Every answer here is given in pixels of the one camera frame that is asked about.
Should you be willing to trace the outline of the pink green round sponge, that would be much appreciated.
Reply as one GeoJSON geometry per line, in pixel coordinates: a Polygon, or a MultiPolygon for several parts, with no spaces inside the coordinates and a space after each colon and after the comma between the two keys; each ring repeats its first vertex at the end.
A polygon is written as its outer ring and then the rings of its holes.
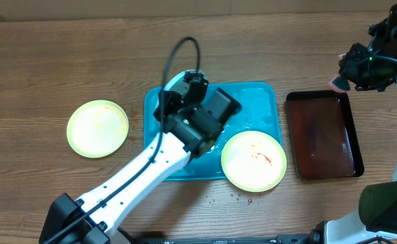
{"type": "Polygon", "coordinates": [[[346,93],[350,91],[350,84],[347,79],[344,79],[341,75],[335,75],[329,81],[329,87],[337,93],[346,93]]]}

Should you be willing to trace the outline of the yellow plate with red stain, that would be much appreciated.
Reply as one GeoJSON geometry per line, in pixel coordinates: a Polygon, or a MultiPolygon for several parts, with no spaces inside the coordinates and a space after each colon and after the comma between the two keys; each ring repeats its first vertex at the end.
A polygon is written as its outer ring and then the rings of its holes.
{"type": "Polygon", "coordinates": [[[119,105],[108,100],[93,100],[71,115],[66,138],[77,154],[97,159],[120,149],[128,131],[129,120],[119,105]]]}

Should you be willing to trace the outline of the light blue plate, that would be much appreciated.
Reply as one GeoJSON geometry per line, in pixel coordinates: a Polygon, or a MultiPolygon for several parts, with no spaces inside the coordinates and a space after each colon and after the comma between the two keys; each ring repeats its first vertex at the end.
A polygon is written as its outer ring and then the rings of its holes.
{"type": "Polygon", "coordinates": [[[172,78],[163,89],[164,115],[175,113],[183,107],[202,102],[209,81],[207,75],[199,70],[184,70],[172,78]]]}

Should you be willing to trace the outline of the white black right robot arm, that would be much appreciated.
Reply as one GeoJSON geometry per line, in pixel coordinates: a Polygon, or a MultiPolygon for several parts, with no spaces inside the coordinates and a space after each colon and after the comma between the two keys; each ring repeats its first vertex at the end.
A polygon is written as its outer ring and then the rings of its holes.
{"type": "MultiPolygon", "coordinates": [[[[371,25],[368,46],[360,43],[339,59],[339,74],[329,83],[337,92],[347,92],[353,83],[357,91],[382,92],[397,85],[397,4],[387,18],[371,25]]],[[[309,243],[391,243],[397,239],[397,163],[392,181],[368,185],[362,191],[358,209],[338,219],[323,222],[310,233],[309,243]]]]}

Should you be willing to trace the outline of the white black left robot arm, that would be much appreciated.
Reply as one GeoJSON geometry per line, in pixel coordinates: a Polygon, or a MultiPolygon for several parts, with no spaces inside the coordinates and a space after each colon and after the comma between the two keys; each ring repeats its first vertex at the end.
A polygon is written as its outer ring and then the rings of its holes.
{"type": "Polygon", "coordinates": [[[66,193],[50,206],[40,243],[110,243],[128,214],[171,174],[206,153],[241,104],[221,88],[206,98],[201,71],[176,75],[158,94],[154,118],[160,131],[119,172],[72,200],[66,193]]]}

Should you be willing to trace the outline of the teal plastic tray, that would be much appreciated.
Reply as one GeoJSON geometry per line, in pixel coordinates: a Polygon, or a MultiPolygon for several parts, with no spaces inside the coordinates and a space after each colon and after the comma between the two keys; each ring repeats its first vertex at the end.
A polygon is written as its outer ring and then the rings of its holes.
{"type": "Polygon", "coordinates": [[[191,154],[190,162],[168,177],[170,181],[218,180],[225,177],[221,154],[229,139],[242,131],[260,131],[281,141],[278,111],[273,89],[263,82],[209,85],[205,103],[217,87],[240,102],[242,108],[221,124],[203,107],[183,108],[178,113],[161,116],[153,112],[159,88],[150,90],[144,101],[144,146],[158,140],[158,132],[171,132],[181,140],[181,151],[191,154]]]}

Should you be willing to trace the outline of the yellow plate near tray edge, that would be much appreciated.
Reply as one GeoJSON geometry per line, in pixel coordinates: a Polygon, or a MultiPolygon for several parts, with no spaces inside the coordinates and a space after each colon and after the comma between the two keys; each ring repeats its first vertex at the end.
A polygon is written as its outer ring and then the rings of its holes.
{"type": "Polygon", "coordinates": [[[237,188],[264,192],[283,179],[287,158],[272,136],[260,131],[244,131],[227,141],[221,164],[225,176],[237,188]]]}

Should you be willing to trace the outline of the dark brown rectangular tray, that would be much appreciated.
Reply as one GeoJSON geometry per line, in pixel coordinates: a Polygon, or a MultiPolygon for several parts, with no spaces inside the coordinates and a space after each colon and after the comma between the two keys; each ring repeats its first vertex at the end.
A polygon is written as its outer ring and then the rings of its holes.
{"type": "Polygon", "coordinates": [[[363,175],[364,163],[347,94],[293,91],[286,97],[286,113],[298,178],[363,175]]]}

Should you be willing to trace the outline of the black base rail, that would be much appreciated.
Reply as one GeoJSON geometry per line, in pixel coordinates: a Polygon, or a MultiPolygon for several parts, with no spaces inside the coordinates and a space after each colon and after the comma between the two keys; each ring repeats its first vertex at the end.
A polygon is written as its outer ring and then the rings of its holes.
{"type": "Polygon", "coordinates": [[[163,237],[133,238],[127,232],[121,233],[131,243],[139,244],[308,244],[308,235],[278,235],[276,237],[213,238],[213,239],[164,239],[163,237]]]}

